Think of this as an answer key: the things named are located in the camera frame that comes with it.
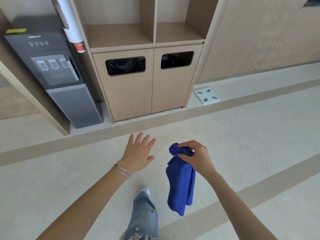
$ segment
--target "microfiber cloth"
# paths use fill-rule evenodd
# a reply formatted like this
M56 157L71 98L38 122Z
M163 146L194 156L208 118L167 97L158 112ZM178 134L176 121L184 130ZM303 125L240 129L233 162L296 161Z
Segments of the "microfiber cloth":
M178 147L178 144L174 143L169 148L173 158L168 162L168 167L165 171L170 183L168 206L172 211L183 216L186 205L192 205L196 171L190 163L183 161L178 156L179 154L185 154L191 157L194 152L190 147Z

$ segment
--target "person's left arm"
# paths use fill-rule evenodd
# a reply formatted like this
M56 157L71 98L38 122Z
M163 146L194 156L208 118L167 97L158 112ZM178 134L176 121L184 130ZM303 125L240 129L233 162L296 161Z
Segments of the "person's left arm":
M141 141L141 132L134 142L134 135L131 134L123 157L116 165L130 173L145 168L155 159L149 154L156 139L147 144L149 138L147 135ZM48 226L37 240L83 240L108 201L127 179L122 173L111 169Z

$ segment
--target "stack of paper cups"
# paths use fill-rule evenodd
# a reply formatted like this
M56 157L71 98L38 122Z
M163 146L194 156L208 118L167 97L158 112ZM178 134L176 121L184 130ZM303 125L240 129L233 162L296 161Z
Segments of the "stack of paper cups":
M79 53L85 52L85 44L81 35L76 16L72 10L70 0L51 0L62 23L68 40L74 44Z

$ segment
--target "gray lower panel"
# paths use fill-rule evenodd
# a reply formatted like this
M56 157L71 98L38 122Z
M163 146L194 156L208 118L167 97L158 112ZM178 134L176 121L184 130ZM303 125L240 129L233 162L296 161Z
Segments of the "gray lower panel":
M102 123L101 107L95 105L88 88L74 87L49 95L76 129Z

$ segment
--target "floor stripe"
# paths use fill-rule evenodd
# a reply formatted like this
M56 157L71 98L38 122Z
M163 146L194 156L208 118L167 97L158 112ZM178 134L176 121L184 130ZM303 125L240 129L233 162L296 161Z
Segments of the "floor stripe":
M320 154L276 173L237 194L252 209L320 173ZM219 201L159 229L159 239L194 240L228 217Z
M186 109L176 113L165 114L158 117L149 118L146 120L135 121L128 124L122 124L102 130L93 131L90 133L65 137L62 139L45 142L37 145L27 146L11 151L0 153L0 166L5 166L28 159L49 155L64 150L89 145L95 142L100 142L115 137L144 131L162 125L168 125L174 122L183 121L195 118L218 111L235 108L245 104L251 104L258 101L274 98L277 96L298 92L308 88L320 86L320 79L302 82L295 85L290 85L282 88L272 89L265 92L259 92L239 98L222 101L217 104L210 104L193 109Z

